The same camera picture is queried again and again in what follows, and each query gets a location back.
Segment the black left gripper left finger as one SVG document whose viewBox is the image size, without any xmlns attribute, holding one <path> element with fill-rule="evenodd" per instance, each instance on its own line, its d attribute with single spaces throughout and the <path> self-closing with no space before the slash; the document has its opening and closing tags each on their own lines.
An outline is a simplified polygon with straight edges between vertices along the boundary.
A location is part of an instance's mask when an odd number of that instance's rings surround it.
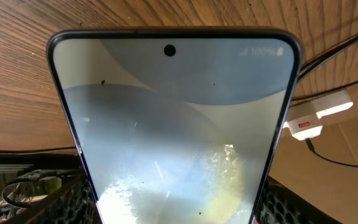
<svg viewBox="0 0 358 224">
<path fill-rule="evenodd" d="M 3 224 L 101 223 L 86 177 L 77 177 Z"/>
</svg>

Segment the blue Galaxy smartphone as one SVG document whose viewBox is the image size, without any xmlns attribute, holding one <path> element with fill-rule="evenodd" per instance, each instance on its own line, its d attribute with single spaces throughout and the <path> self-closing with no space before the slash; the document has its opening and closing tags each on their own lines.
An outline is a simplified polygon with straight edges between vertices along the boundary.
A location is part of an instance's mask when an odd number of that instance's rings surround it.
<svg viewBox="0 0 358 224">
<path fill-rule="evenodd" d="M 103 223 L 251 223 L 302 61 L 280 29 L 66 30 L 48 65 Z"/>
</svg>

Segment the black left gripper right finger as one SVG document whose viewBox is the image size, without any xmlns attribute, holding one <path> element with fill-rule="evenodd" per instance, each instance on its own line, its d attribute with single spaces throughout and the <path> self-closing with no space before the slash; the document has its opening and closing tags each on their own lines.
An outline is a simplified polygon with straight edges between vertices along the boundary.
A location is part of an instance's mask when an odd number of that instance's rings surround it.
<svg viewBox="0 0 358 224">
<path fill-rule="evenodd" d="M 255 211 L 259 224 L 340 224 L 272 177 L 267 177 Z"/>
</svg>

